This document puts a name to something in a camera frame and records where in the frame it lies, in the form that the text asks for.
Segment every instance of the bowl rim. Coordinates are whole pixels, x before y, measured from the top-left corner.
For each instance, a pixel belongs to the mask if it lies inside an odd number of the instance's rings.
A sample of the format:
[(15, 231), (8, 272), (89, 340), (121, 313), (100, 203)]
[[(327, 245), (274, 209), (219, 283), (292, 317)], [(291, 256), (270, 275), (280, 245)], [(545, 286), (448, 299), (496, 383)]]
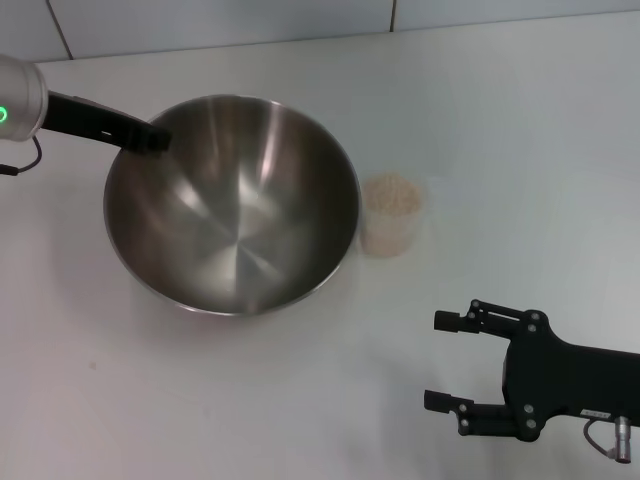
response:
[(155, 288), (153, 288), (151, 285), (149, 285), (147, 282), (145, 282), (142, 278), (140, 278), (138, 276), (138, 274), (129, 266), (129, 264), (124, 260), (124, 258), (122, 257), (120, 251), (118, 250), (118, 247), (116, 246), (116, 243), (113, 239), (113, 234), (111, 232), (111, 228), (109, 227), (109, 222), (108, 222), (108, 207), (107, 207), (107, 191), (109, 190), (109, 186), (112, 182), (112, 177), (113, 177), (113, 170), (114, 170), (114, 166), (116, 164), (116, 161), (118, 160), (118, 158), (123, 154), (124, 150), (120, 149), (117, 153), (117, 155), (115, 156), (115, 158), (113, 159), (113, 161), (111, 162), (111, 166), (109, 167), (109, 173), (107, 174), (107, 178), (105, 181), (105, 185), (104, 185), (104, 189), (103, 189), (103, 194), (102, 194), (102, 215), (103, 215), (103, 219), (104, 219), (104, 224), (105, 227), (107, 229), (107, 235), (109, 237), (109, 242), (111, 243), (111, 247), (113, 249), (113, 251), (115, 252), (115, 254), (117, 255), (118, 259), (120, 260), (120, 263), (122, 265), (124, 265), (124, 267), (126, 268), (126, 270), (129, 272), (129, 274), (142, 286), (144, 286), (148, 291), (150, 291), (151, 293), (153, 293), (154, 295), (156, 295), (157, 297), (174, 304), (175, 306), (182, 308), (184, 310), (188, 310), (190, 312), (194, 312), (194, 313), (202, 313), (202, 314), (206, 314), (206, 315), (212, 315), (212, 316), (220, 316), (220, 317), (256, 317), (256, 316), (260, 316), (260, 315), (266, 315), (268, 313), (273, 313), (279, 310), (282, 310), (284, 308), (290, 307), (291, 305), (294, 305), (302, 300), (304, 300), (305, 298), (309, 297), (311, 294), (317, 292), (320, 288), (322, 288), (323, 285), (325, 285), (330, 279), (331, 277), (333, 277), (336, 272), (338, 271), (338, 269), (340, 268), (340, 266), (342, 265), (342, 263), (344, 262), (345, 257), (348, 255), (349, 251), (351, 251), (354, 248), (355, 245), (355, 241), (356, 241), (356, 237), (358, 234), (358, 231), (360, 229), (360, 224), (362, 222), (362, 192), (360, 189), (360, 181), (358, 180), (358, 175), (356, 173), (355, 167), (353, 166), (353, 162), (351, 161), (351, 158), (349, 158), (349, 155), (347, 154), (347, 151), (344, 149), (344, 147), (342, 146), (342, 144), (338, 141), (338, 139), (324, 126), (322, 125), (319, 121), (317, 121), (315, 118), (311, 117), (310, 115), (307, 115), (306, 113), (301, 112), (300, 110), (297, 110), (295, 108), (289, 107), (288, 105), (285, 105), (283, 103), (280, 102), (276, 102), (274, 100), (269, 100), (269, 99), (265, 99), (265, 98), (261, 98), (261, 97), (257, 97), (254, 95), (243, 95), (243, 94), (214, 94), (214, 95), (205, 95), (205, 96), (201, 96), (201, 97), (196, 97), (196, 98), (191, 98), (189, 100), (185, 100), (184, 102), (180, 102), (177, 103), (169, 108), (164, 109), (163, 111), (161, 111), (160, 113), (158, 113), (157, 115), (155, 115), (154, 117), (151, 118), (151, 120), (149, 120), (149, 123), (153, 123), (155, 120), (157, 120), (158, 118), (160, 118), (161, 116), (163, 116), (164, 114), (166, 114), (167, 112), (182, 107), (184, 105), (188, 105), (190, 103), (196, 103), (198, 101), (202, 101), (202, 100), (211, 100), (211, 99), (215, 99), (215, 98), (239, 98), (239, 99), (247, 99), (247, 100), (258, 100), (260, 102), (266, 103), (266, 104), (270, 104), (270, 105), (275, 105), (277, 107), (280, 108), (284, 108), (296, 115), (300, 115), (301, 117), (305, 118), (306, 120), (309, 120), (312, 124), (314, 124), (316, 127), (320, 128), (321, 131), (323, 131), (338, 147), (338, 149), (342, 152), (342, 154), (344, 155), (344, 158), (347, 160), (347, 165), (349, 167), (349, 171), (351, 173), (351, 176), (353, 177), (353, 181), (356, 187), (356, 198), (357, 198), (357, 212), (356, 212), (356, 221), (354, 222), (353, 225), (353, 231), (351, 233), (351, 240), (349, 241), (349, 245), (347, 245), (347, 247), (345, 248), (344, 252), (342, 253), (340, 259), (338, 260), (338, 262), (336, 263), (336, 266), (333, 268), (333, 270), (331, 270), (327, 276), (322, 279), (322, 281), (320, 281), (315, 287), (311, 288), (310, 290), (308, 290), (307, 292), (303, 293), (302, 295), (299, 295), (298, 297), (289, 300), (288, 302), (282, 303), (280, 305), (276, 305), (264, 310), (261, 310), (259, 312), (218, 312), (215, 310), (205, 310), (203, 308), (199, 308), (199, 307), (192, 307), (190, 305), (187, 305), (185, 303), (182, 303), (174, 298), (169, 297), (168, 295), (156, 290)]

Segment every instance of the metal bowl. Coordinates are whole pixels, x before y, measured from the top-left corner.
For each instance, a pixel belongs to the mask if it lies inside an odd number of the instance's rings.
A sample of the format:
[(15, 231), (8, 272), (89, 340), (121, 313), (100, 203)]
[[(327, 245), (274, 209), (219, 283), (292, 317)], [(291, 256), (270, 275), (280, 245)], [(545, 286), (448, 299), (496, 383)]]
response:
[(161, 156), (121, 151), (105, 188), (111, 242), (144, 285), (189, 310), (258, 314), (337, 269), (360, 212), (358, 180), (320, 124), (258, 98), (212, 96), (151, 123)]

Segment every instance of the white tabletop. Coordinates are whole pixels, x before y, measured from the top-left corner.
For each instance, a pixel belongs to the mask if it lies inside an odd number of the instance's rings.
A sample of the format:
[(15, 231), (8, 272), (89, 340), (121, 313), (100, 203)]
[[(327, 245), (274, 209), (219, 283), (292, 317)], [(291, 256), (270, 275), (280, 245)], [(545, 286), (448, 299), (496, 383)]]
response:
[[(640, 352), (638, 45), (625, 13), (43, 65), (52, 90), (142, 118), (216, 93), (281, 101), (360, 173), (427, 182), (431, 210), (404, 256), (354, 253), (278, 314), (202, 317), (113, 253), (116, 148), (42, 131), (42, 165), (0, 179), (2, 478), (637, 478), (581, 420), (534, 444), (462, 438), (422, 394), (502, 401), (506, 341), (433, 331), (473, 298)], [(2, 163), (33, 155), (0, 145)]]

